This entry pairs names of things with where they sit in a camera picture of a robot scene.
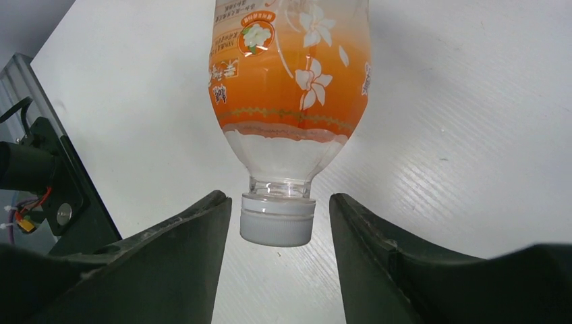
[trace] silver bolt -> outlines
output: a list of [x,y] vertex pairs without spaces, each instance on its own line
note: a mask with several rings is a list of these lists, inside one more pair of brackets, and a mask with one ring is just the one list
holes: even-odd
[[60,226],[64,226],[65,224],[69,223],[69,220],[72,219],[72,206],[66,202],[61,204],[57,210],[55,218]]

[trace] bottle label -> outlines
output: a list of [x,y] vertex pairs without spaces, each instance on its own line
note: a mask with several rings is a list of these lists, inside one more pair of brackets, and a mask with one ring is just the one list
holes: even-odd
[[208,89],[220,126],[349,137],[368,103],[367,0],[218,0]]

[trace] bottle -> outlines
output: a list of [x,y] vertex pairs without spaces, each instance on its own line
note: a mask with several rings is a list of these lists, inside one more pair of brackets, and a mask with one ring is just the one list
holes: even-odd
[[368,0],[217,0],[208,89],[250,172],[245,240],[310,241],[312,180],[361,119],[371,69]]

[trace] tabletop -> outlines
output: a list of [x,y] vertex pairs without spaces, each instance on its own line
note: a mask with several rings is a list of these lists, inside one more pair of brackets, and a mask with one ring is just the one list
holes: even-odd
[[248,173],[206,89],[214,7],[77,0],[32,62],[123,236],[234,199],[213,323],[345,322],[334,192],[478,257],[572,241],[570,1],[371,1],[370,103],[314,180],[301,248],[239,236]]

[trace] bottle cap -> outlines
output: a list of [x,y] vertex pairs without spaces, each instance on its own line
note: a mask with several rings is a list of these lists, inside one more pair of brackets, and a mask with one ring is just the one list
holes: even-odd
[[242,196],[240,236],[266,246],[294,247],[312,238],[316,201]]

